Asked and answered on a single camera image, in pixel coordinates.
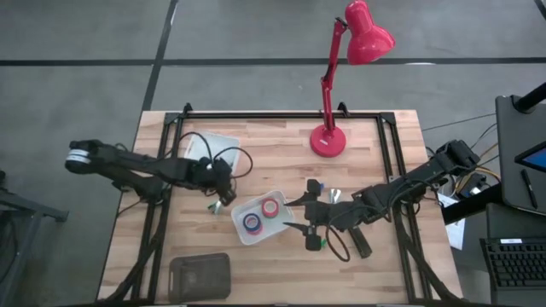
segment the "red desk lamp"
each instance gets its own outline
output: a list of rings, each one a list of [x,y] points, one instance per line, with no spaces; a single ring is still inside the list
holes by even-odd
[[[345,10],[345,18],[346,23],[341,18],[335,19],[328,70],[321,78],[324,125],[316,127],[311,133],[313,151],[322,157],[329,158],[341,154],[346,145],[345,134],[335,126],[330,98],[335,68],[338,66],[341,35],[347,28],[351,31],[351,41],[347,48],[347,60],[351,65],[375,61],[394,48],[395,44],[389,32],[374,24],[366,2],[356,0],[349,3]]]

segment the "black cable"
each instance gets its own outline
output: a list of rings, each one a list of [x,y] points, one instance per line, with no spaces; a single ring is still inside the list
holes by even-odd
[[[2,285],[3,281],[8,276],[8,273],[11,270],[11,267],[14,265],[14,262],[17,259],[17,253],[19,251],[19,242],[17,241],[15,223],[12,217],[9,217],[9,225],[11,226],[11,236],[13,239],[12,241],[14,242],[14,256],[11,258],[11,261],[9,261],[9,265],[7,269],[3,272],[2,277],[0,277],[0,285]]]
[[[213,195],[216,195],[216,191],[215,190],[211,190],[211,193],[208,193],[208,191],[205,192],[205,197],[211,197]]]
[[[340,218],[340,217],[343,217],[345,214],[349,214],[349,213],[352,213],[354,212],[355,210],[357,209],[363,209],[363,208],[369,208],[369,209],[372,209],[374,210],[375,212],[379,213],[379,211],[373,207],[373,206],[370,206],[370,205],[365,205],[365,204],[360,204],[360,205],[357,205],[357,206],[354,206],[352,207],[351,209],[347,210],[347,211],[343,211],[342,213],[332,217],[330,219],[330,221],[328,222],[328,225],[326,226],[326,234],[325,234],[325,237],[326,237],[326,243],[328,244],[328,247],[330,247],[330,250],[332,250],[332,252],[334,253],[334,255],[341,261],[343,262],[349,262],[351,260],[351,255],[349,254],[349,249],[347,248],[347,245],[345,244],[345,242],[341,239],[340,235],[335,231],[335,229],[332,228],[332,223],[337,219],[337,218]],[[334,248],[334,246],[332,245],[332,242],[330,242],[330,236],[329,236],[329,233],[330,231],[333,231],[334,232],[334,235],[338,238],[338,241],[341,243],[341,247],[343,247],[343,250],[345,251],[345,255],[347,256],[346,258],[343,258],[341,257],[341,255],[338,253],[338,251]]]
[[[113,146],[116,147],[116,148],[121,148],[121,149],[125,150],[126,152],[129,151],[129,149],[127,149],[127,146],[122,144],[122,143],[115,143],[115,145],[113,145]]]
[[[481,136],[478,137],[478,140],[476,140],[476,142],[470,147],[470,149],[473,149],[477,144],[478,142],[485,137],[485,134],[487,133],[487,131],[489,131],[491,128],[495,127],[497,125],[497,123],[493,124],[493,125],[490,125],[487,129],[485,129],[484,133],[481,134]]]
[[[412,203],[413,205],[417,204],[417,210],[414,210],[414,214],[417,215],[417,213],[419,213],[419,211],[421,210],[421,202],[416,202],[416,203]],[[407,217],[408,214],[406,212],[404,212],[404,210],[400,210],[400,213],[402,213],[403,216]]]
[[[434,192],[434,195],[436,196],[436,200],[438,201],[438,203],[440,203],[440,201],[439,201],[439,196],[438,196],[438,190],[437,190],[432,184],[430,184],[430,183],[428,183],[428,182],[425,182],[425,181],[423,181],[423,180],[419,180],[419,179],[408,179],[406,182],[404,182],[403,184],[401,184],[401,185],[394,191],[394,193],[391,194],[391,197],[389,197],[389,201],[388,201],[388,203],[387,203],[389,208],[392,207],[394,200],[401,194],[401,193],[399,193],[399,191],[400,191],[403,187],[407,186],[407,185],[409,184],[409,182],[410,182],[410,183],[418,182],[418,183],[422,183],[422,184],[424,184],[425,186],[429,187],[429,188]],[[402,213],[402,215],[405,215],[404,212],[402,211],[402,209],[400,209],[400,213]]]
[[[136,206],[136,205],[138,205],[138,204],[142,203],[142,201],[143,201],[143,199],[140,199],[140,200],[139,200],[139,201],[137,201],[136,203],[134,203],[134,204],[132,204],[132,205],[130,205],[130,206],[128,206],[128,207],[126,207],[126,208],[123,208],[123,210],[122,210],[122,211],[118,212],[118,215],[116,215],[116,217],[119,217],[119,216],[121,215],[121,213],[123,213],[123,212],[125,212],[125,211],[127,211],[127,210],[131,209],[132,207],[134,207],[134,206]]]
[[[225,152],[227,152],[228,150],[239,150],[241,152],[243,152],[247,157],[248,159],[250,160],[250,167],[248,168],[248,171],[242,175],[239,175],[239,176],[233,176],[233,178],[237,179],[237,178],[241,178],[241,177],[244,177],[248,174],[250,174],[250,172],[253,170],[253,167],[254,167],[254,161],[253,161],[253,157],[250,156],[250,154],[243,148],[238,148],[238,147],[229,147],[229,148],[225,148],[223,150],[220,150],[219,153],[217,153],[215,156],[214,156],[214,160],[216,160],[216,158],[220,155],[220,154],[223,154]]]
[[[211,147],[208,145],[208,142],[206,141],[206,138],[201,133],[195,132],[195,131],[190,131],[190,132],[184,133],[182,136],[180,136],[180,138],[178,138],[178,142],[182,141],[182,139],[184,139],[184,137],[189,136],[189,135],[198,136],[198,137],[200,137],[201,140],[203,140],[203,142],[205,143],[205,146],[206,146],[206,151],[208,152],[208,158],[211,161],[213,161],[212,160]],[[156,161],[165,159],[170,153],[172,153],[172,148],[167,150],[167,152],[163,154],[163,157],[158,158]]]
[[[486,164],[488,164],[489,162],[491,162],[492,160],[494,160],[494,159],[496,159],[496,158],[498,158],[498,155],[496,155],[495,157],[493,157],[493,158],[491,158],[491,159],[488,159],[486,162],[484,162],[484,163],[482,163],[482,164],[480,164],[480,165],[478,165],[478,166],[486,165]]]
[[[437,199],[432,199],[430,197],[425,197],[423,196],[423,199],[424,200],[434,200],[434,201],[437,201],[442,207],[445,207],[444,203],[442,201],[440,201],[440,198],[437,198]]]
[[[429,130],[433,130],[433,129],[438,129],[438,128],[447,127],[447,126],[450,126],[450,125],[457,125],[457,124],[460,124],[460,123],[468,122],[468,121],[470,121],[470,120],[482,119],[482,118],[484,118],[484,117],[493,116],[493,115],[495,115],[495,113],[489,113],[489,114],[486,114],[486,115],[480,115],[480,116],[476,116],[476,117],[473,117],[473,118],[470,118],[470,119],[458,120],[458,121],[453,122],[453,123],[448,123],[448,124],[433,126],[433,127],[430,127],[430,128],[423,129],[422,131],[425,132],[425,131],[429,131]]]

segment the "wire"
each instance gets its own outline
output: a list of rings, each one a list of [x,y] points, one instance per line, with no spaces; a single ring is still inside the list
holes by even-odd
[[[416,202],[416,203],[413,203],[414,204],[417,204],[417,210],[414,210],[414,214],[417,214],[419,213],[419,211],[421,210],[421,202]],[[404,210],[400,210],[400,213],[402,213],[403,216],[407,217],[407,213],[404,213]]]
[[[123,212],[125,212],[125,211],[127,211],[127,210],[131,209],[132,207],[134,207],[134,206],[136,206],[136,205],[138,205],[138,204],[142,203],[142,201],[143,201],[143,199],[140,199],[140,200],[139,200],[139,201],[137,201],[136,203],[134,203],[134,204],[132,204],[132,205],[130,205],[130,206],[128,206],[128,207],[126,207],[126,208],[123,208],[123,210],[122,210],[122,211],[118,212],[118,215],[117,215],[116,217],[119,217],[119,216],[121,215],[121,213],[123,213]]]
[[[493,157],[493,158],[491,158],[491,159],[488,159],[486,162],[484,162],[484,163],[482,163],[482,164],[480,164],[480,165],[478,165],[478,166],[486,165],[486,164],[488,164],[489,162],[491,162],[492,160],[494,160],[494,159],[496,159],[496,158],[498,158],[498,155],[496,155],[495,157]]]
[[[208,152],[208,158],[212,161],[211,147],[208,145],[208,142],[206,141],[206,138],[201,133],[195,132],[195,131],[190,131],[188,133],[184,133],[182,136],[180,136],[180,138],[178,138],[178,142],[182,141],[182,139],[184,139],[184,137],[189,136],[189,135],[198,136],[198,137],[200,137],[201,140],[203,140],[203,142],[205,143],[205,146],[206,146],[206,151]],[[163,157],[158,158],[156,161],[165,159],[167,157],[167,155],[169,155],[171,153],[172,153],[172,148],[169,149],[166,153],[164,153]]]
[[[389,197],[389,202],[388,202],[389,207],[392,207],[392,203],[394,202],[394,200],[401,194],[401,193],[399,193],[400,189],[407,186],[408,182],[411,182],[411,183],[418,182],[418,183],[424,184],[425,186],[429,187],[434,192],[434,195],[436,196],[436,200],[438,201],[438,203],[440,202],[439,201],[439,196],[438,196],[438,190],[432,184],[430,184],[428,182],[425,182],[423,180],[419,180],[419,179],[408,179],[406,182],[404,182],[402,185],[400,185],[395,190],[394,193],[391,194],[391,197]]]
[[[455,196],[455,192],[456,192],[455,176],[450,175],[450,179],[451,179],[451,194],[450,194],[450,197],[453,197],[453,196]]]
[[[233,176],[233,178],[237,179],[237,178],[241,178],[241,177],[244,177],[248,174],[250,174],[250,172],[253,170],[253,167],[254,167],[254,161],[253,161],[253,157],[250,156],[250,154],[243,148],[238,148],[238,147],[230,147],[230,148],[226,148],[226,149],[223,149],[223,150],[220,150],[219,153],[216,153],[216,155],[214,156],[214,160],[216,160],[216,158],[220,155],[220,154],[223,154],[229,150],[239,150],[241,152],[243,152],[247,157],[248,159],[250,160],[250,168],[248,168],[248,171],[242,175],[239,175],[239,176]]]
[[[433,198],[430,198],[430,197],[423,196],[423,199],[424,199],[424,200],[435,200],[435,201],[437,201],[441,206],[444,206],[444,203],[443,203],[442,201],[440,201],[440,198],[433,199]]]
[[[425,132],[425,131],[429,131],[429,130],[433,130],[433,129],[447,127],[447,126],[450,126],[450,125],[457,125],[457,124],[460,124],[460,123],[468,122],[470,120],[482,119],[482,118],[485,118],[485,117],[488,117],[488,116],[493,116],[493,115],[495,115],[495,114],[494,113],[489,113],[489,114],[486,114],[486,115],[480,115],[480,116],[476,116],[476,117],[473,117],[473,118],[470,118],[470,119],[458,120],[458,121],[453,122],[453,123],[433,126],[433,127],[430,127],[430,128],[423,129],[422,131]]]
[[[349,214],[349,213],[352,213],[354,211],[356,211],[357,209],[363,209],[363,208],[368,208],[368,209],[372,209],[374,210],[375,212],[379,213],[379,211],[373,207],[373,206],[370,206],[370,205],[365,205],[365,204],[360,204],[360,205],[357,205],[357,206],[354,206],[352,207],[351,209],[347,210],[347,211],[343,211],[342,213],[332,217],[330,219],[330,221],[328,222],[328,225],[326,227],[326,234],[325,234],[325,237],[326,237],[326,243],[328,243],[328,247],[330,247],[330,250],[332,250],[332,252],[334,253],[334,255],[341,261],[343,262],[349,262],[351,260],[351,254],[349,254],[349,249],[347,248],[347,245],[345,244],[345,242],[341,239],[340,235],[337,233],[337,231],[335,231],[335,229],[332,228],[332,223],[340,218],[340,217],[343,217],[345,214]],[[341,243],[341,247],[343,247],[343,250],[345,251],[345,255],[347,256],[346,258],[343,258],[341,257],[341,255],[338,253],[338,251],[334,248],[334,246],[332,245],[332,242],[330,241],[330,231],[334,232],[334,235],[337,237],[338,241]]]
[[[15,223],[14,223],[14,219],[11,216],[9,217],[9,225],[11,226],[11,237],[12,237],[12,241],[14,242],[14,256],[9,261],[9,265],[7,269],[3,272],[2,277],[0,277],[0,285],[3,284],[3,281],[8,276],[8,273],[11,270],[11,267],[14,265],[14,262],[17,259],[17,255],[19,253],[19,243],[17,241]]]
[[[485,129],[484,133],[481,134],[481,136],[478,137],[478,140],[476,140],[476,142],[470,147],[470,149],[473,149],[476,144],[478,144],[478,142],[485,137],[485,135],[487,134],[487,131],[489,131],[489,129],[493,128],[497,126],[497,123],[493,124],[493,125],[490,125],[487,129]]]
[[[485,173],[485,174],[488,174],[488,175],[491,175],[493,176],[499,183],[501,182],[501,177],[500,175],[498,175],[497,173],[495,173],[494,171],[491,171],[489,169],[486,169],[484,167],[478,167],[476,168],[476,171],[477,172],[481,172],[481,173]]]
[[[483,154],[481,154],[479,157],[480,158],[484,158],[486,154],[488,154],[491,150],[495,149],[495,147],[498,146],[498,142],[496,142],[495,144],[493,144],[491,147],[487,148]]]
[[[116,148],[121,148],[121,149],[123,149],[123,150],[125,150],[127,152],[129,151],[129,149],[127,149],[127,146],[124,145],[123,143],[115,143],[115,145],[113,145],[113,146],[116,147]]]

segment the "black metal frame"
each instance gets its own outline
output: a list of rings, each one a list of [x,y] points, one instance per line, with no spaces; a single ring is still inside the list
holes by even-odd
[[[0,171],[0,181],[2,181],[5,174]],[[0,186],[0,211],[5,211],[6,214],[11,215],[10,218],[20,218],[23,220],[19,230],[23,231],[13,233],[14,240],[19,241],[17,249],[14,250],[15,258],[14,262],[8,268],[9,272],[6,274],[6,278],[0,288],[0,307],[10,306],[12,298],[15,294],[15,290],[19,285],[20,278],[25,267],[26,260],[30,256],[32,242],[38,227],[43,217],[52,217],[56,222],[65,222],[67,220],[68,211],[61,211],[55,208],[39,204],[35,201],[28,200],[17,194],[10,193],[7,189]]]
[[[191,105],[186,104],[183,112],[181,113],[166,113],[163,124],[163,130],[161,132],[160,148],[158,152],[158,158],[163,157],[166,152],[166,144],[169,136],[169,131],[172,125],[176,125],[175,137],[172,144],[172,154],[177,155],[178,146],[180,143],[179,137],[183,132],[183,121],[185,119],[321,119],[322,112],[214,112],[214,113],[193,113]],[[389,125],[392,133],[392,142],[396,161],[398,164],[398,172],[403,175],[406,173],[404,157],[402,153],[402,147],[398,135],[398,129],[394,113],[381,112],[381,113],[349,113],[346,105],[341,102],[338,106],[338,112],[334,113],[336,119],[374,119],[377,124],[377,130],[380,138],[381,154],[383,156],[383,162],[385,165],[386,180],[391,181],[393,179],[393,171],[391,165],[391,158],[389,154],[389,148],[386,141],[385,124]],[[155,301],[155,294],[157,292],[157,281],[160,274],[160,262],[161,254],[163,250],[163,243],[166,233],[166,222],[168,218],[169,208],[171,204],[171,187],[166,188],[165,198],[159,205],[161,206],[160,220],[157,229],[153,236],[152,222],[154,220],[156,204],[148,204],[148,210],[144,220],[144,229],[142,232],[142,240],[139,249],[138,259],[135,266],[131,269],[125,280],[122,282],[123,291],[116,291],[116,295],[110,296],[107,300],[98,300],[96,305],[101,306],[134,306],[139,304],[153,304]],[[415,243],[415,247],[419,252],[422,252],[421,237],[419,229],[417,227],[417,220],[415,218],[415,212],[413,206],[408,206],[407,217],[409,223],[409,230],[412,240]],[[407,251],[398,243],[400,252],[400,261],[402,264],[402,272],[404,274],[404,281],[406,286],[406,293],[408,295],[408,302],[412,302],[416,299],[415,285],[413,283],[411,275],[410,261]],[[142,275],[145,270],[146,263],[150,257],[154,255],[152,262],[152,271],[150,274],[150,282],[148,285],[148,293],[145,298],[140,297],[142,287]],[[432,299],[432,293],[430,284],[427,278],[420,272],[421,288],[423,289],[423,298]],[[131,297],[129,300],[123,300],[126,294],[131,290]]]

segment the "computer monitor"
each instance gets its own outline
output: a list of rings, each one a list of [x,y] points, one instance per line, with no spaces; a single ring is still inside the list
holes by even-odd
[[[514,158],[516,163],[546,172],[546,142],[518,154]]]

